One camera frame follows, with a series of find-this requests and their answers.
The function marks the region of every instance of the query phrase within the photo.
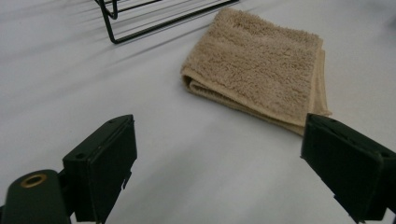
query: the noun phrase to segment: white surface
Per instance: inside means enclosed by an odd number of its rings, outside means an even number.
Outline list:
[[[300,136],[183,89],[180,66],[214,14],[115,46],[92,0],[1,5],[0,202],[19,176],[60,171],[105,121],[134,114],[138,160],[107,223],[353,223],[300,159]],[[396,148],[396,2],[237,7],[320,35],[332,117]]]

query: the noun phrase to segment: folded towel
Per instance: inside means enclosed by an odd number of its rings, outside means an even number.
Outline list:
[[[322,40],[222,9],[181,68],[187,90],[303,134],[307,113],[329,116]]]

